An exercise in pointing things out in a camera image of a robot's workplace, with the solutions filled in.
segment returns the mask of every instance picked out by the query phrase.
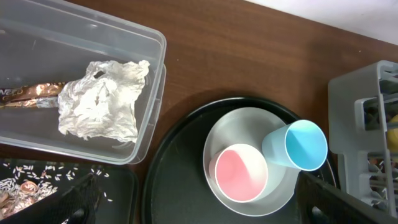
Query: brown wrapper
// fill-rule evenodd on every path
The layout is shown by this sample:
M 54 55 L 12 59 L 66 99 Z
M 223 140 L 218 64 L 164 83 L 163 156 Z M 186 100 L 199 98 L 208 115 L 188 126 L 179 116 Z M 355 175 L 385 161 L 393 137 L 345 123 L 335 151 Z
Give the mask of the brown wrapper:
M 58 107 L 65 83 L 44 83 L 21 88 L 0 88 L 0 109 Z

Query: white crumpled wrapper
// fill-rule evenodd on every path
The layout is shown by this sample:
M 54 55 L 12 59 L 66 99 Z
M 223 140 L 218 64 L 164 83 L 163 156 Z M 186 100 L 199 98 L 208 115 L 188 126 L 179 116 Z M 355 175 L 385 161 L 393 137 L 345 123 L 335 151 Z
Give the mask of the white crumpled wrapper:
M 104 74 L 98 78 L 98 72 Z M 134 102 L 145 85 L 149 62 L 91 62 L 81 80 L 68 82 L 58 95 L 62 134 L 136 142 Z

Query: light blue cup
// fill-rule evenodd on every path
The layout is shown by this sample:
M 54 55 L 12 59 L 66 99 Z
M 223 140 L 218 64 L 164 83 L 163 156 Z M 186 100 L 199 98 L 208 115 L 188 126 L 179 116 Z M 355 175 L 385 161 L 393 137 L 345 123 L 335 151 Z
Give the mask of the light blue cup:
M 299 120 L 268 134 L 262 141 L 267 162 L 305 171 L 322 166 L 328 155 L 328 143 L 313 122 Z

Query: brown wood surface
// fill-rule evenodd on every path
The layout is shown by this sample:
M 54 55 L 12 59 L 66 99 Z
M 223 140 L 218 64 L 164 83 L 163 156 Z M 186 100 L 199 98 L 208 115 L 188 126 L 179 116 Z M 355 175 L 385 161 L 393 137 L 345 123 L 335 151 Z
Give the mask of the brown wood surface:
M 328 133 L 328 82 L 379 60 L 398 62 L 396 45 L 243 0 L 71 2 L 166 36 L 167 78 L 159 122 L 147 157 L 130 166 L 141 186 L 162 136 L 183 115 L 207 102 L 224 96 L 261 96 Z M 0 156 L 82 161 L 5 145 L 0 145 Z

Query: cup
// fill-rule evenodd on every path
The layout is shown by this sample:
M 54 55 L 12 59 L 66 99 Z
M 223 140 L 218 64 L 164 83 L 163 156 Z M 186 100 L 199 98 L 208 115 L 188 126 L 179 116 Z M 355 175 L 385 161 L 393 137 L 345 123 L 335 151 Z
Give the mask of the cup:
M 269 133 L 262 141 L 262 153 L 269 162 L 313 171 L 325 162 L 328 143 L 315 123 L 298 120 Z
M 239 203 L 260 199 L 268 181 L 264 156 L 247 144 L 234 144 L 218 152 L 210 161 L 209 173 L 221 193 Z

